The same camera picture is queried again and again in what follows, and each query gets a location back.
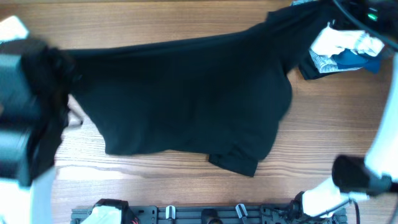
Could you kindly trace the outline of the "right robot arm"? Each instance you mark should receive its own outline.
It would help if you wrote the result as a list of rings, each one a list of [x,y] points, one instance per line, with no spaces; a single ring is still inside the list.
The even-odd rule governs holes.
[[[397,1],[335,1],[342,15],[397,50]],[[308,220],[332,216],[348,203],[397,193],[397,58],[376,137],[364,157],[338,156],[331,177],[301,196]]]

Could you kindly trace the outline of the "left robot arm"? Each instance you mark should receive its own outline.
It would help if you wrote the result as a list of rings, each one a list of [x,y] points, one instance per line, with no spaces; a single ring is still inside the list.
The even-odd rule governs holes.
[[[1,21],[1,223],[52,223],[55,153],[75,65],[17,16]]]

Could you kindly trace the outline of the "black t-shirt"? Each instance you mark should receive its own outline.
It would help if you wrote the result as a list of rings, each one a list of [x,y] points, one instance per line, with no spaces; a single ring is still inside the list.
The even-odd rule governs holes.
[[[268,13],[241,32],[113,49],[55,50],[109,155],[173,149],[252,177],[292,101],[288,73],[338,14],[331,1]]]

